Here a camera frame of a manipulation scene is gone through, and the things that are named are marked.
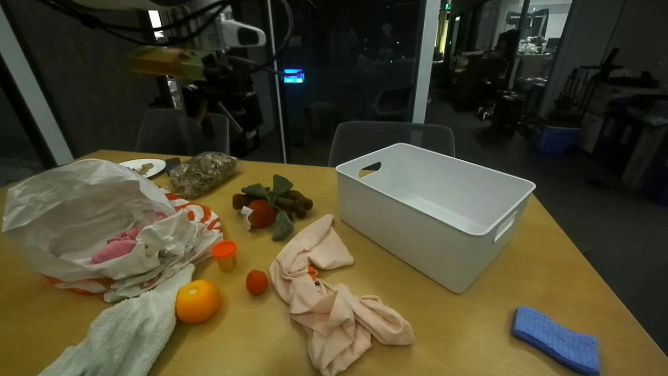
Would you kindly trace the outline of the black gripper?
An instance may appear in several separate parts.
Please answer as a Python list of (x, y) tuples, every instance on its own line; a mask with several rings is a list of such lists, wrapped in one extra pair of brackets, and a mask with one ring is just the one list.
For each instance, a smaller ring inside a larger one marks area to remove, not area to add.
[(230, 120), (230, 147), (234, 158), (249, 158), (260, 145), (263, 124), (258, 97), (253, 90), (251, 68), (241, 56), (206, 55), (202, 92), (216, 114)]

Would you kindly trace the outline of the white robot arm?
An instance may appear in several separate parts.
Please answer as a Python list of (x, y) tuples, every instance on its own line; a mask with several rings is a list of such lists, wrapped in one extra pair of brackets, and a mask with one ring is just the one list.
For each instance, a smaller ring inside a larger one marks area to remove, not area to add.
[(239, 51), (263, 48), (263, 30), (235, 22), (231, 0), (37, 0), (75, 19), (88, 30), (137, 47), (134, 63), (139, 74), (180, 79), (195, 88), (185, 105), (176, 109), (176, 152), (208, 147), (210, 138), (197, 138), (198, 116), (188, 108), (200, 105), (208, 114), (227, 118), (234, 152), (251, 152), (258, 143), (263, 122), (251, 75), (267, 63), (239, 56)]

